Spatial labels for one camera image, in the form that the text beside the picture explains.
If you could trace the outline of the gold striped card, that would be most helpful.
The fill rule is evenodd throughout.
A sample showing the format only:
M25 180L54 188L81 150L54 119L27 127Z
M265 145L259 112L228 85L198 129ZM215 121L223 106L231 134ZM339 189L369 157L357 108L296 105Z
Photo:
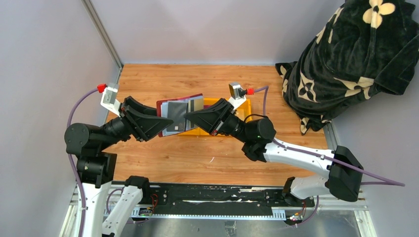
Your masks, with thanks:
M188 101L188 113L202 110L204 108L204 99L195 98Z

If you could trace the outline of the black VIP credit card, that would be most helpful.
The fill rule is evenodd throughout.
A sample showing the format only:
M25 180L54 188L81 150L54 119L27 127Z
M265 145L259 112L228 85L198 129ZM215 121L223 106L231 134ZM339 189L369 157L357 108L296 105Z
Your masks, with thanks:
M166 128L167 135L178 134L186 131L186 118L184 115L187 113L187 102L168 102L168 119L173 120L173 124Z

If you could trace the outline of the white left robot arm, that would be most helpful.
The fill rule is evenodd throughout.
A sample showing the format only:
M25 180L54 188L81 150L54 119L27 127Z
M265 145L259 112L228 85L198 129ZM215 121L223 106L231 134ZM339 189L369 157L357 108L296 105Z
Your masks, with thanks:
M145 106L131 96L122 103L109 105L117 117L95 126L73 123L65 131L64 140L69 156L76 156L76 181L79 192L81 237L118 237L121 235L134 207L151 200L149 179L130 176L124 183L117 204L107 218L104 217L109 190L116 167L117 154L105 149L134 137L139 142L149 141L173 124L173 120L157 115L157 110Z

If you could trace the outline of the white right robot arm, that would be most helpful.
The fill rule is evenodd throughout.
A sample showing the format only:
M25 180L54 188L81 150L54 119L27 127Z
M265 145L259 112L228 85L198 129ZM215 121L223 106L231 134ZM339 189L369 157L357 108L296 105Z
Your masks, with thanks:
M243 153L252 161L284 163L314 172L309 177L287 179L282 199L288 206L328 194L347 202L358 200L364 168L345 146L337 146L335 150L313 149L278 140L267 116L240 119L234 106L225 99L189 112L185 118L210 135L232 136L241 141Z

